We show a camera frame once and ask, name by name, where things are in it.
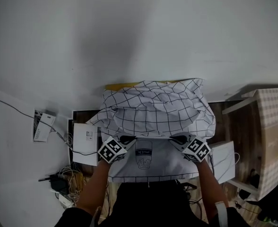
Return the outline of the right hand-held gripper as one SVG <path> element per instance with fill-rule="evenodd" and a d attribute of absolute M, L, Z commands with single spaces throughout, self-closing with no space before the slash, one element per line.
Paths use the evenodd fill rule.
<path fill-rule="evenodd" d="M 202 162 L 210 153 L 207 142 L 189 132 L 170 136 L 169 142 L 189 161 Z"/>

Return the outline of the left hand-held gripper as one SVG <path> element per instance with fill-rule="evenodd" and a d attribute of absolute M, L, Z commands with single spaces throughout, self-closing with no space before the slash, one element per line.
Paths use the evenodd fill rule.
<path fill-rule="evenodd" d="M 98 151 L 98 156 L 108 164 L 120 161 L 136 143 L 137 137 L 127 133 L 117 133 L 105 140 Z"/>

